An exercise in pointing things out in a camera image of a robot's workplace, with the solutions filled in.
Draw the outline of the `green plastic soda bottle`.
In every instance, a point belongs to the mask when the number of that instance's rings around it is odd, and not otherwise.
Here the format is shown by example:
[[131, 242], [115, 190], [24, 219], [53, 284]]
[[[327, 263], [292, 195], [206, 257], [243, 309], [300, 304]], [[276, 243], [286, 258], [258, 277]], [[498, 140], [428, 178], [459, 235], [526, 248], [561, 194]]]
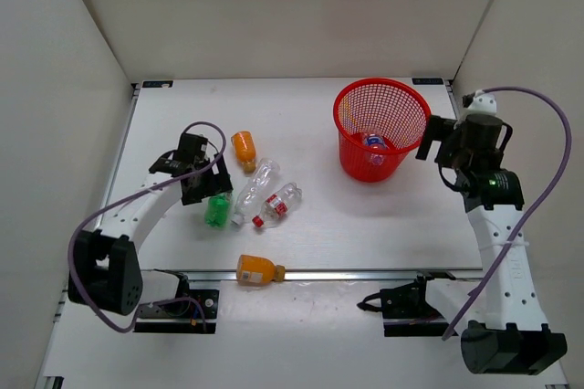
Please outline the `green plastic soda bottle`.
[[231, 192], [210, 197], [204, 214], [204, 222], [213, 228], [223, 228], [229, 217], [231, 203]]

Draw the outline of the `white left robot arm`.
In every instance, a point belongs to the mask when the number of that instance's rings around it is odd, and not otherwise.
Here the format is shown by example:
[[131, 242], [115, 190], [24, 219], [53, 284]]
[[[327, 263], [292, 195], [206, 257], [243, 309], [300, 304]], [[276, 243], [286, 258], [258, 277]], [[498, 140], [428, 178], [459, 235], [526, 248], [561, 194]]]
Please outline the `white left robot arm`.
[[71, 301], [127, 316], [141, 305], [161, 305], [172, 316], [190, 309], [187, 279], [170, 270], [141, 268], [141, 245], [174, 205], [200, 204], [232, 191], [220, 152], [207, 153], [209, 141], [184, 132], [175, 150], [149, 168], [135, 195], [113, 207], [95, 230], [81, 229], [68, 254]]

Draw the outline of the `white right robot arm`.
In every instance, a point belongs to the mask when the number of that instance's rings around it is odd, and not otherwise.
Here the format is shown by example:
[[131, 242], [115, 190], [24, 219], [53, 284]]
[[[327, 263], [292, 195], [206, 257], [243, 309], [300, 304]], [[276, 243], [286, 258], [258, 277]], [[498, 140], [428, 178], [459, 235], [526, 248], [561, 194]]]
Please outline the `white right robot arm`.
[[511, 126], [496, 116], [471, 114], [462, 121], [431, 116], [417, 159], [452, 169], [450, 190], [464, 200], [485, 271], [466, 287], [455, 279], [434, 279], [410, 293], [412, 309], [448, 321], [443, 338], [460, 339], [466, 368], [474, 374], [538, 375], [568, 351], [564, 334], [553, 332], [535, 291], [522, 230], [527, 219], [518, 176], [502, 167]]

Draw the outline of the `blue label water bottle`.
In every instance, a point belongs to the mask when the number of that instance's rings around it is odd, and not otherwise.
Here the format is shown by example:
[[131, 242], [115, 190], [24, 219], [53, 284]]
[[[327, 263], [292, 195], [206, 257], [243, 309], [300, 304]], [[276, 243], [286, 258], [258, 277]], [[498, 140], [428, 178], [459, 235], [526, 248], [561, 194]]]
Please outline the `blue label water bottle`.
[[366, 153], [367, 161], [376, 166], [383, 165], [385, 161], [384, 152], [389, 150], [385, 139], [376, 132], [366, 131], [361, 135], [361, 142], [371, 150]]

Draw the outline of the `clear bottle red label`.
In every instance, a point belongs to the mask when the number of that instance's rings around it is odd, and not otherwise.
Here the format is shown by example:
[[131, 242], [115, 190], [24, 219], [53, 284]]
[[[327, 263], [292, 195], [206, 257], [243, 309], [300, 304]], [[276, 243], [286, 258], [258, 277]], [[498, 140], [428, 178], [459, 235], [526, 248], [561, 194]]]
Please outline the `clear bottle red label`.
[[258, 229], [277, 226], [300, 206], [302, 196], [296, 183], [283, 185], [261, 205], [260, 212], [252, 218], [253, 225]]

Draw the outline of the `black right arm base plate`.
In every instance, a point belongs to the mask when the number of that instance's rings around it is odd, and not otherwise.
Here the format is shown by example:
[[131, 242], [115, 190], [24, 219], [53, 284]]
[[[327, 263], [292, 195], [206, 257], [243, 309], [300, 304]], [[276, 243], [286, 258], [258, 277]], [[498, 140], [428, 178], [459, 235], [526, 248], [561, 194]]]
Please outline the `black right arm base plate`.
[[420, 271], [412, 282], [380, 289], [358, 302], [357, 307], [381, 314], [386, 338], [441, 337], [448, 322], [426, 301], [427, 285], [437, 279], [455, 280], [455, 276], [448, 271]]

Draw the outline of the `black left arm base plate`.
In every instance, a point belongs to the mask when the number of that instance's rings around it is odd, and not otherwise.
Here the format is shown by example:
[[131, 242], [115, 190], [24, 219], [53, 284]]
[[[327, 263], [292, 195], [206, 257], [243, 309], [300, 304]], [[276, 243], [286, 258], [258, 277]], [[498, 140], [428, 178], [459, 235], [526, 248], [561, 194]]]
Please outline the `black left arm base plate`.
[[177, 296], [189, 297], [198, 304], [188, 300], [142, 308], [135, 333], [215, 334], [220, 290], [213, 285], [198, 285], [183, 273], [179, 278]]

